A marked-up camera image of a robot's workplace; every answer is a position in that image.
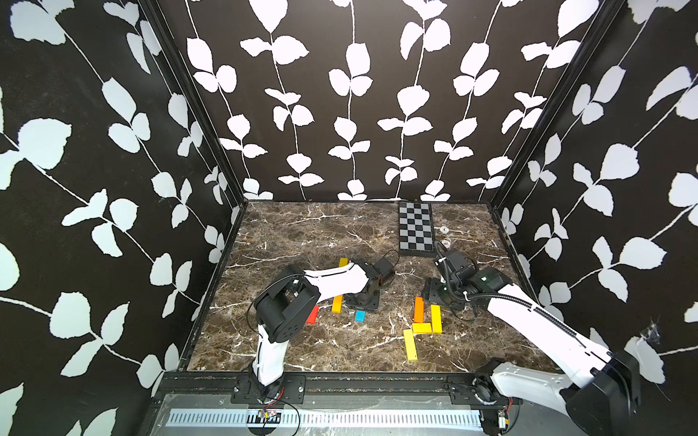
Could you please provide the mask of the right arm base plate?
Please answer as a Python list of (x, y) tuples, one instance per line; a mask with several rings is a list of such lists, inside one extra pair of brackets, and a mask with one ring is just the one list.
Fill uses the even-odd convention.
[(508, 409), (521, 406), (523, 401), (507, 397), (498, 392), (488, 377), (475, 374), (456, 374), (448, 376), (443, 383), (452, 404), (469, 405), (480, 409)]

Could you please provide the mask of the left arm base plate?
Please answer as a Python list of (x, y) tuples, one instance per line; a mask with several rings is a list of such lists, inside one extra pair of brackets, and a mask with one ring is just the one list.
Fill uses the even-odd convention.
[(281, 400), (283, 403), (301, 404), (305, 398), (305, 385), (306, 378), (303, 375), (284, 374), (265, 386), (254, 374), (242, 374), (237, 378), (230, 402), (260, 405)]

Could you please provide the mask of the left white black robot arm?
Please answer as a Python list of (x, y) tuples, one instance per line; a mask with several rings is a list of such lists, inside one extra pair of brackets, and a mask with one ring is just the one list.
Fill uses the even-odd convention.
[(394, 265), (385, 258), (376, 263), (350, 260), (320, 271), (285, 267), (253, 302), (260, 339), (252, 371), (258, 383), (267, 387), (283, 376), (288, 343), (318, 303), (342, 296), (353, 309), (375, 312), (381, 289), (393, 278)]

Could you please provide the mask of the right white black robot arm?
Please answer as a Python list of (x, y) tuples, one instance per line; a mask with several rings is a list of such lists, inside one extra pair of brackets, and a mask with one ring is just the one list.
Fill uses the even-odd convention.
[(628, 435), (641, 403), (639, 363), (629, 352), (611, 352), (557, 319), (502, 272), (487, 267), (460, 276), (429, 278), (422, 296), (446, 309), (484, 310), (516, 329), (545, 353), (557, 372), (492, 359), (449, 389), (477, 403), (488, 435), (508, 431), (507, 408), (518, 400), (559, 412), (587, 435)]

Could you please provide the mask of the yellow-orange long block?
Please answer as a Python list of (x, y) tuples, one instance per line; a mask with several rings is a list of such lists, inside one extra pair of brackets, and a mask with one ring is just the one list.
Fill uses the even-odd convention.
[(343, 295), (338, 295), (333, 298), (331, 311), (334, 314), (340, 314), (340, 312), (342, 312), (343, 298)]

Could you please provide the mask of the red short block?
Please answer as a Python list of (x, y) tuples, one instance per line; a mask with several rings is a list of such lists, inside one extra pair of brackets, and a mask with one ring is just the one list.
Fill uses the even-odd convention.
[(312, 311), (310, 312), (308, 318), (306, 319), (306, 324), (309, 325), (314, 325), (316, 323), (316, 318), (319, 312), (319, 306), (315, 305)]

